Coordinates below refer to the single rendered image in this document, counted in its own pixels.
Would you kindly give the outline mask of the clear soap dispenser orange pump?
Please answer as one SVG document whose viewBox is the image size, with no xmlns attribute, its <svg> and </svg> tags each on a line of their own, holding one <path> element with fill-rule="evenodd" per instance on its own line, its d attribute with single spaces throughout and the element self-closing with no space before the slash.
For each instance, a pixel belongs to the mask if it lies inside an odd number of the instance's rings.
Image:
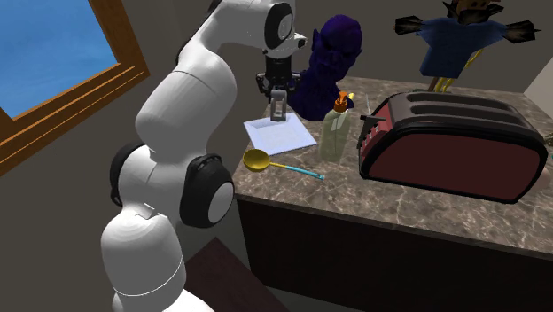
<svg viewBox="0 0 553 312">
<path fill-rule="evenodd" d="M 350 94 L 340 91 L 333 108 L 324 117 L 319 142 L 319 154 L 322 160 L 339 162 L 342 157 L 351 126 L 347 108 L 348 100 L 350 100 Z"/>
</svg>

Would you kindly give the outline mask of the white square plate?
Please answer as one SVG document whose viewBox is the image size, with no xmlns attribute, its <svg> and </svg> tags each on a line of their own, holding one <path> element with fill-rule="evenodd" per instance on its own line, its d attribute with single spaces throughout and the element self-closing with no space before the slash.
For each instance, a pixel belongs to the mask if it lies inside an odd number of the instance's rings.
<svg viewBox="0 0 553 312">
<path fill-rule="evenodd" d="M 244 126 L 253 147 L 269 156 L 316 145 L 295 113 L 288 113 L 286 121 L 272 121 L 267 117 L 245 121 Z"/>
</svg>

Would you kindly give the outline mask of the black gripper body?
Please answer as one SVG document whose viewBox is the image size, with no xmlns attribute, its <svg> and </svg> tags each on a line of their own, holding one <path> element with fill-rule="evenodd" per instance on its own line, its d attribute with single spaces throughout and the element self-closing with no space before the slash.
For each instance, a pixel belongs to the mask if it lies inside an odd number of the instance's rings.
<svg viewBox="0 0 553 312">
<path fill-rule="evenodd" d="M 288 95 L 294 93 L 300 85 L 300 73 L 292 71 L 292 57 L 265 57 L 265 72 L 255 77 L 259 91 L 266 97 L 272 90 L 285 90 Z"/>
</svg>

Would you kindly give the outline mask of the red and black toaster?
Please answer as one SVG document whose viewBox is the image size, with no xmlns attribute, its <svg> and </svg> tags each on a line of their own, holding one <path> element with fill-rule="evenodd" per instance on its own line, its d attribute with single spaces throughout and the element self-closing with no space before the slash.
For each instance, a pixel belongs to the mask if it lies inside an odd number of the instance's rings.
<svg viewBox="0 0 553 312">
<path fill-rule="evenodd" d="M 495 99 L 403 92 L 361 119 L 364 179 L 514 204 L 549 157 L 543 136 Z"/>
</svg>

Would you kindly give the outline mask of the blue shirted scarecrow figure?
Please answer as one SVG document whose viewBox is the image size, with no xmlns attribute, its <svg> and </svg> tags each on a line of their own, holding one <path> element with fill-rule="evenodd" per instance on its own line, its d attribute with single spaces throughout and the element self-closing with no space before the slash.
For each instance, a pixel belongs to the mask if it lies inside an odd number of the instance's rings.
<svg viewBox="0 0 553 312">
<path fill-rule="evenodd" d="M 529 20 L 502 24 L 491 19 L 503 10 L 501 0 L 451 0 L 444 18 L 422 20 L 417 16 L 398 18 L 393 29 L 398 35 L 415 34 L 427 44 L 428 51 L 420 74 L 431 77 L 428 88 L 445 92 L 462 71 L 494 43 L 533 41 L 539 31 Z"/>
</svg>

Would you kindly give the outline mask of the purple bust figure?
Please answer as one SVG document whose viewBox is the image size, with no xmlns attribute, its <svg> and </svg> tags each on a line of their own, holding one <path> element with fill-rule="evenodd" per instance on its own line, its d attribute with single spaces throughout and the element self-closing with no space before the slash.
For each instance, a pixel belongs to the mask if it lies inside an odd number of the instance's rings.
<svg viewBox="0 0 553 312">
<path fill-rule="evenodd" d="M 360 23 L 338 14 L 313 31 L 308 68 L 288 106 L 308 121 L 321 121 L 339 98 L 341 81 L 362 53 Z"/>
</svg>

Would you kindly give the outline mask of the dark counter cabinet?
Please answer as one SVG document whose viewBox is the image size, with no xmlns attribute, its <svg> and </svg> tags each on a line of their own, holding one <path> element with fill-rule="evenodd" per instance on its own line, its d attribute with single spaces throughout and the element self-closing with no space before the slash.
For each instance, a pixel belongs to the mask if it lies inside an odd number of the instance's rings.
<svg viewBox="0 0 553 312">
<path fill-rule="evenodd" d="M 553 312 L 553 254 L 237 198 L 263 284 L 363 312 Z"/>
</svg>

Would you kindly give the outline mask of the dark robot stand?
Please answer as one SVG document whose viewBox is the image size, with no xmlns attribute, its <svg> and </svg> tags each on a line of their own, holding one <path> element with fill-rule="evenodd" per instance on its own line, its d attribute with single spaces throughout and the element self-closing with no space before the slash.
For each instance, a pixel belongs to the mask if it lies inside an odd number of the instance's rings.
<svg viewBox="0 0 553 312">
<path fill-rule="evenodd" d="M 184 289 L 215 312 L 290 312 L 218 238 L 185 265 Z"/>
</svg>

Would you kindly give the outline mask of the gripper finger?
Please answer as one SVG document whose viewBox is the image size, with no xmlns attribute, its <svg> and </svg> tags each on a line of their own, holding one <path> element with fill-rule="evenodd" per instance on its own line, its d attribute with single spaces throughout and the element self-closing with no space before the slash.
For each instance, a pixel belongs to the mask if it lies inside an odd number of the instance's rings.
<svg viewBox="0 0 553 312">
<path fill-rule="evenodd" d="M 288 94 L 286 90 L 273 88 L 270 92 L 270 120 L 286 121 Z"/>
</svg>

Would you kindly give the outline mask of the wood framed window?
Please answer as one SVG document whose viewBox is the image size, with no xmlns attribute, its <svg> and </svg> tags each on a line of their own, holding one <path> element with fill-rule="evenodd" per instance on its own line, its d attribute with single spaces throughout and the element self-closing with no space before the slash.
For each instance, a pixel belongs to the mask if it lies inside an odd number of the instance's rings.
<svg viewBox="0 0 553 312">
<path fill-rule="evenodd" d="M 0 0 L 0 176 L 149 74 L 123 0 Z"/>
</svg>

